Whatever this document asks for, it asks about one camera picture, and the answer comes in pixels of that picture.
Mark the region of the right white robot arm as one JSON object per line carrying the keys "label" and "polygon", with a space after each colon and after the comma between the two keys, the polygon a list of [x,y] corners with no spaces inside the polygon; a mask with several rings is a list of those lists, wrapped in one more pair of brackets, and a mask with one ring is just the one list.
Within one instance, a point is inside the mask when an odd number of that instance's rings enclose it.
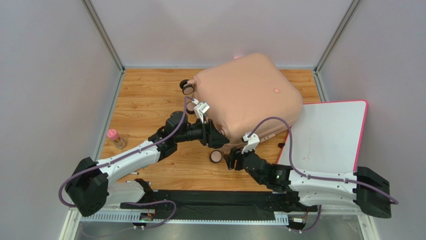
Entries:
{"label": "right white robot arm", "polygon": [[286,195],[289,211],[302,206],[346,206],[359,208],[362,213],[382,219],[392,216],[390,183],[368,167],[359,166],[346,178],[314,178],[298,174],[290,165],[268,163],[253,150],[243,153],[232,148],[224,155],[229,170],[246,171],[259,185]]}

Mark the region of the pink suitcase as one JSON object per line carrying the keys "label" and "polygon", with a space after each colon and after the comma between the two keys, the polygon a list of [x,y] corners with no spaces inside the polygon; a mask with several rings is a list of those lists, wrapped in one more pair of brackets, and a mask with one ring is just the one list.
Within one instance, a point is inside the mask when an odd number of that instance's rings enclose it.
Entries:
{"label": "pink suitcase", "polygon": [[242,137],[263,143],[286,131],[300,116],[303,97],[263,53],[252,53],[204,69],[179,84],[184,95],[206,102],[206,115],[229,143],[210,153],[219,163],[232,148],[244,148]]}

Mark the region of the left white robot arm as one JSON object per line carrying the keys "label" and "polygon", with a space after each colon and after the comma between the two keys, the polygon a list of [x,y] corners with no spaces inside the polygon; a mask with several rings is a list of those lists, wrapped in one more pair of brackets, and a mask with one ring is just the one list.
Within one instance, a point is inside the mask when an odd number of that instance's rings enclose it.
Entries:
{"label": "left white robot arm", "polygon": [[203,146],[220,149],[229,139],[216,129],[211,119],[188,122],[183,111],[175,111],[157,130],[140,145],[116,156],[92,160],[82,159],[64,190],[83,217],[88,217],[107,205],[139,203],[147,193],[141,180],[119,182],[122,177],[162,161],[178,149],[178,143],[200,141]]}

